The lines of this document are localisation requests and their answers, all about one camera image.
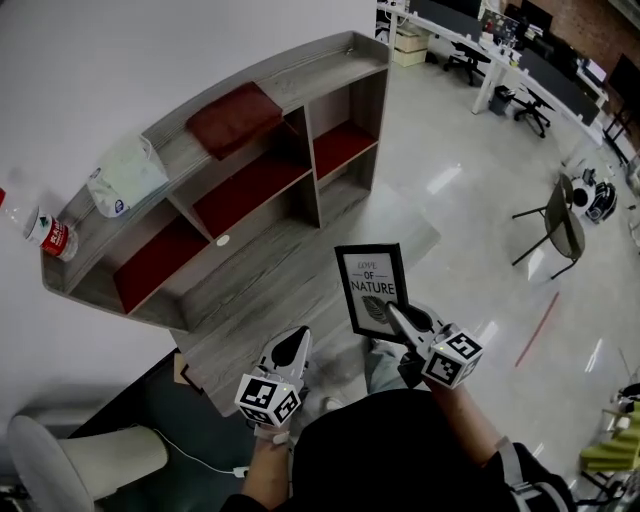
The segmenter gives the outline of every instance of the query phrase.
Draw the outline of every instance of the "strap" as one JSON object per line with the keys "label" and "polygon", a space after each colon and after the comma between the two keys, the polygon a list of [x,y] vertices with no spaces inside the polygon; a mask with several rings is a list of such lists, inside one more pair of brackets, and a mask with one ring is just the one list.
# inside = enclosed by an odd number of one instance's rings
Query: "strap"
{"label": "strap", "polygon": [[511,496],[513,496],[520,512],[530,512],[531,509],[529,505],[527,505],[527,501],[539,496],[542,492],[551,498],[558,512],[569,512],[562,496],[560,496],[560,493],[551,484],[548,482],[538,482],[532,485],[523,481],[518,452],[508,437],[503,437],[496,448],[498,448],[500,457],[502,457],[504,481],[511,487]]}
{"label": "strap", "polygon": [[515,446],[504,436],[496,446],[500,457],[502,457],[502,470],[504,471],[504,481],[509,487],[516,488],[522,483],[522,469],[520,468],[520,459]]}

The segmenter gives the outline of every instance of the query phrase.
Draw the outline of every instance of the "trash bin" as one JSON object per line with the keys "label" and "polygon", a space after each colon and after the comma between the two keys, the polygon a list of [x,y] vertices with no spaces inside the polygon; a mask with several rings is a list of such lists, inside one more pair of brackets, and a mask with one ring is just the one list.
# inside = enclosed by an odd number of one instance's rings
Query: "trash bin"
{"label": "trash bin", "polygon": [[511,91],[504,85],[499,85],[493,91],[493,98],[489,102],[489,110],[498,116],[503,116],[515,95],[515,91]]}

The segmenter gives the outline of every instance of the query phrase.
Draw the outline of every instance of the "red line on floor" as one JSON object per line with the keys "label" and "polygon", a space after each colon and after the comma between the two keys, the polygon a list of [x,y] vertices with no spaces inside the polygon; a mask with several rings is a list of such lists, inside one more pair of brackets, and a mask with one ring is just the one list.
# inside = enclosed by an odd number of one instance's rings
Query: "red line on floor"
{"label": "red line on floor", "polygon": [[522,351],[522,354],[520,354],[520,357],[516,361],[516,368],[518,367],[518,365],[520,364],[520,362],[522,361],[524,356],[527,355],[527,352],[529,351],[529,349],[531,348],[531,345],[533,344],[533,340],[536,339],[536,336],[538,336],[538,334],[540,333],[540,330],[542,329],[542,326],[547,321],[547,317],[549,316],[549,313],[551,313],[551,309],[555,305],[556,300],[558,300],[558,295],[560,295],[560,292],[556,292],[556,294],[553,296],[553,299],[551,300],[551,304],[549,304],[549,307],[547,308],[547,311],[545,312],[544,316],[542,317],[542,320],[540,320],[540,323],[538,324],[538,327],[536,328],[536,331],[533,333],[533,336],[531,336],[531,339],[529,340],[529,343],[527,343],[527,346],[524,347],[524,350]]}

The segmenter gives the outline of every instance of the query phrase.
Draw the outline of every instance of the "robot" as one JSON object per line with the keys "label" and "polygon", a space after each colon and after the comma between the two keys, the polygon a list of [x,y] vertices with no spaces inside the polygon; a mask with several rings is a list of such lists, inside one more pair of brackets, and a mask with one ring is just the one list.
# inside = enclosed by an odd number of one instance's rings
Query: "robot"
{"label": "robot", "polygon": [[397,341],[409,349],[398,366],[408,388],[424,377],[454,389],[475,370],[484,349],[467,331],[445,324],[424,305],[410,305],[405,311],[389,302],[385,313]]}
{"label": "robot", "polygon": [[[396,342],[408,347],[398,371],[407,387],[424,377],[455,388],[476,368],[482,346],[456,324],[445,324],[431,308],[411,305],[400,311],[389,302],[385,313]],[[251,421],[281,427],[302,404],[304,376],[312,347],[311,330],[298,327],[283,332],[265,347],[258,365],[242,377],[235,403]]]}
{"label": "robot", "polygon": [[289,329],[267,343],[258,365],[242,376],[235,398],[248,420],[281,427],[300,407],[312,344],[311,329],[306,326]]}

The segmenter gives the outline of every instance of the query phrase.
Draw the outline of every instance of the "cable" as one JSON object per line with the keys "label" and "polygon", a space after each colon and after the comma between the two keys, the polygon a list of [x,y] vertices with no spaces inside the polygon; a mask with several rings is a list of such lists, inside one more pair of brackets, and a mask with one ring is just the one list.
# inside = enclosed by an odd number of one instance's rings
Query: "cable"
{"label": "cable", "polygon": [[176,450],[178,450],[182,455],[184,455],[187,459],[191,459],[191,460],[195,460],[196,462],[199,462],[200,464],[202,464],[203,466],[209,468],[211,471],[215,471],[216,473],[223,473],[225,475],[235,475],[234,471],[222,471],[221,469],[216,469],[213,466],[209,466],[209,464],[207,464],[206,462],[201,461],[200,459],[196,459],[195,457],[192,457],[191,455],[189,455],[188,453],[183,452],[180,448],[178,448],[175,444],[173,444],[171,441],[169,441],[167,439],[167,437],[160,432],[157,428],[153,428],[151,429],[153,430],[156,434],[158,434],[160,437],[162,437],[162,439],[164,439],[167,443],[169,443],[171,446],[173,446]]}
{"label": "cable", "polygon": [[[145,427],[144,425],[140,425],[138,423],[133,423],[130,427],[121,427],[121,428],[119,428],[118,431],[125,430],[126,428],[133,428],[133,427],[149,428],[149,427]],[[245,472],[249,469],[248,467],[245,467],[245,466],[239,466],[237,468],[233,468],[233,471],[222,471],[221,469],[216,469],[216,468],[214,468],[212,466],[209,466],[209,464],[207,464],[206,462],[201,461],[200,459],[196,459],[195,457],[189,455],[188,453],[183,452],[182,449],[180,449],[178,446],[176,446],[171,441],[169,441],[167,439],[167,436],[165,436],[157,428],[151,428],[149,430],[153,430],[156,434],[158,434],[162,439],[164,439],[167,443],[169,443],[176,450],[178,450],[187,459],[195,460],[196,462],[199,462],[200,464],[202,464],[204,467],[210,469],[211,471],[215,471],[216,473],[222,473],[224,475],[234,475],[236,478],[244,478]]]}

